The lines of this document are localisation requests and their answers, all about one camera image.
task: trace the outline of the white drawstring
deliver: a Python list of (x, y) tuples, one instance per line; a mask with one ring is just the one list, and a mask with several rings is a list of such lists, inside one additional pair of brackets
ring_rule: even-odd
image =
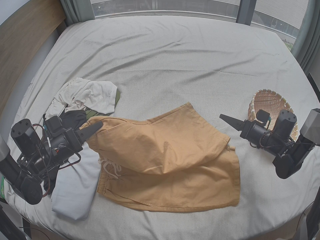
[[(118, 177), (121, 176), (121, 174), (118, 174), (118, 173), (117, 173), (117, 171), (120, 172), (120, 171), (122, 170), (121, 165), (118, 165), (118, 164), (116, 164), (115, 162), (112, 162), (112, 161), (109, 160), (109, 159), (101, 159), (101, 158), (98, 159), (98, 163), (99, 163), (99, 164), (102, 164), (103, 162), (105, 162), (105, 163), (103, 164), (103, 168), (104, 168), (104, 170), (107, 172), (107, 174), (113, 176), (113, 177), (116, 178), (116, 179), (118, 179)], [(113, 165), (115, 175), (112, 174), (112, 173), (110, 173), (110, 172), (106, 169), (106, 166), (107, 166), (107, 165)]]

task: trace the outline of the woven bamboo basket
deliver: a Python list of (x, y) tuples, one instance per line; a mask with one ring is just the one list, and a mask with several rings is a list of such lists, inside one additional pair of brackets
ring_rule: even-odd
[[(270, 113), (271, 122), (269, 125), (269, 129), (272, 130), (275, 122), (278, 118), (279, 112), (281, 110), (289, 110), (294, 113), (294, 110), (289, 105), (289, 103), (282, 97), (280, 94), (275, 92), (274, 90), (269, 89), (261, 89), (256, 92), (253, 96), (249, 109), (248, 109), (248, 117), (249, 120), (253, 121), (256, 119), (256, 112), (259, 110), (264, 110)], [(298, 139), (298, 123), (296, 122), (294, 128), (291, 133), (291, 138), (296, 141)]]

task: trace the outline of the wooden headboard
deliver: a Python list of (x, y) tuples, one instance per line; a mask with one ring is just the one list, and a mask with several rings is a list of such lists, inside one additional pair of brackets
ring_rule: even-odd
[(65, 18), (60, 0), (30, 0), (0, 25), (0, 115), (19, 75)]

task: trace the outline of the gray-green curtain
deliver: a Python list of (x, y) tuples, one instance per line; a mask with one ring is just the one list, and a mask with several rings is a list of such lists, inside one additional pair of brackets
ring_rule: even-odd
[(60, 0), (66, 13), (66, 25), (94, 20), (90, 0)]
[(291, 52), (308, 75), (313, 61), (320, 56), (320, 0), (309, 0), (306, 15)]

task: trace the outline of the bed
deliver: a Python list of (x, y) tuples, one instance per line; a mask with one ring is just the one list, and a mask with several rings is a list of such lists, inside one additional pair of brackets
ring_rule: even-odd
[[(235, 207), (195, 213), (132, 210), (95, 194), (89, 216), (72, 221), (51, 211), (47, 196), (29, 205), (5, 184), (10, 206), (33, 224), (68, 239), (248, 239), (302, 213), (320, 185), (319, 148), (302, 168), (280, 179), (273, 156), (250, 147), (221, 113), (247, 119), (262, 88), (293, 107), (301, 127), (317, 97), (290, 51), (266, 30), (206, 18), (136, 16), (67, 27), (32, 80), (15, 117), (39, 123), (62, 85), (76, 77), (113, 82), (121, 92), (114, 116), (145, 120), (186, 102), (231, 137), (240, 161)], [(8, 145), (17, 159), (19, 149)]]

